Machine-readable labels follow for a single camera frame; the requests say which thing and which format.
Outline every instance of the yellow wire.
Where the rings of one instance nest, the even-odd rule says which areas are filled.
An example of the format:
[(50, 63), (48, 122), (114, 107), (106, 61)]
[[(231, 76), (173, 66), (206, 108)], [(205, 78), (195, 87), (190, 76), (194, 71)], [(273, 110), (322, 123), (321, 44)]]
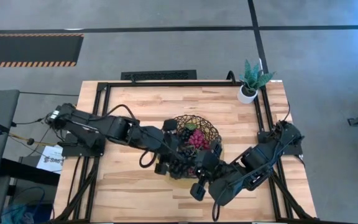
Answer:
[[(23, 138), (21, 136), (13, 134), (13, 133), (9, 133), (9, 136), (17, 138), (17, 139), (20, 139), (20, 140), (23, 140), (23, 141), (26, 141), (26, 142), (29, 141), (29, 139)], [(37, 142), (37, 141), (34, 141), (34, 144), (38, 144), (40, 146), (54, 146), (54, 145), (56, 145), (56, 144), (45, 143), (45, 142)]]

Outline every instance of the red grapes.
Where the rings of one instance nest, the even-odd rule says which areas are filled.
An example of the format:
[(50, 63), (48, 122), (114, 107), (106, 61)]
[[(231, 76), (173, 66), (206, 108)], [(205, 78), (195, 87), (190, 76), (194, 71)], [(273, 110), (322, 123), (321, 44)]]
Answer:
[(205, 139), (205, 135), (199, 129), (196, 129), (193, 135), (190, 136), (189, 144), (194, 146), (196, 149), (199, 149), (200, 147), (204, 150), (209, 149), (209, 142)]

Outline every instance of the dark grapes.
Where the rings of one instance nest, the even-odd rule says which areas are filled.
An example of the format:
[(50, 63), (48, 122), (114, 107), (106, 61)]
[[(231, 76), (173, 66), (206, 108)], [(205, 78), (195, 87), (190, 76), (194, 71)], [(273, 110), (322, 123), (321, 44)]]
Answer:
[(183, 131), (180, 134), (181, 142), (187, 142), (189, 140), (190, 136), (193, 134), (193, 132), (194, 132), (194, 130), (184, 128)]
[(193, 175), (193, 173), (191, 173), (191, 171), (194, 170), (192, 161), (196, 158), (196, 153), (193, 152), (192, 148), (184, 148), (178, 151), (178, 154), (184, 157), (188, 162), (183, 163), (178, 159), (172, 161), (168, 168), (170, 177), (174, 179), (189, 178)]

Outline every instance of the desk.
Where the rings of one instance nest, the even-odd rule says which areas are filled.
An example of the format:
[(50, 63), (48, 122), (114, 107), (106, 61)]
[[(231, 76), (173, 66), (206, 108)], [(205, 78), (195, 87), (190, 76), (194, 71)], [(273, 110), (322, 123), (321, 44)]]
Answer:
[[(83, 82), (78, 110), (92, 113), (97, 84), (94, 81)], [(256, 133), (259, 131), (254, 104), (240, 103), (237, 100), (238, 90), (238, 86), (113, 87), (108, 109), (124, 103), (143, 126), (161, 127), (165, 119), (183, 114), (202, 116), (218, 129), (223, 138), (223, 158), (230, 162), (249, 146), (257, 144)], [(267, 93), (273, 121), (283, 119), (288, 111), (283, 83), (268, 83)], [(262, 97), (259, 98), (265, 127), (268, 127)], [(99, 113), (103, 107), (103, 99), (102, 92)], [(127, 116), (124, 109), (118, 109), (114, 114)], [(183, 188), (167, 181), (164, 176), (154, 174), (153, 166), (148, 169), (140, 168), (139, 157), (142, 153), (137, 149), (107, 143), (100, 160), (91, 222), (212, 221), (213, 200), (208, 193), (202, 202), (198, 202), (191, 197), (189, 188)], [(68, 158), (64, 162), (55, 198), (57, 214), (66, 207), (76, 160), (77, 158)], [(283, 156), (282, 161), (289, 191), (306, 212), (315, 216), (303, 165), (293, 156)], [(80, 171), (79, 167), (75, 181), (77, 184)], [(282, 216), (285, 216), (282, 195), (278, 189), (277, 191)], [(80, 217), (85, 213), (84, 202), (87, 195), (86, 192), (83, 197), (85, 200), (81, 204)], [(252, 192), (240, 192), (233, 201), (221, 208), (219, 218), (220, 222), (269, 220), (274, 220), (274, 212), (267, 181)]]

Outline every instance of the potted plant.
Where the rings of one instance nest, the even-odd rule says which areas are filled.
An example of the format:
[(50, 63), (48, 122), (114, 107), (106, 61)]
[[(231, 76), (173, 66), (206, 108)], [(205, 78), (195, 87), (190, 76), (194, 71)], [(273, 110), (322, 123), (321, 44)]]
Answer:
[(263, 74), (259, 71), (259, 65), (255, 65), (251, 70), (251, 65), (246, 60), (246, 70), (243, 75), (240, 75), (240, 82), (242, 83), (237, 98), (241, 103), (251, 103), (258, 95), (258, 89), (272, 79), (274, 73)]

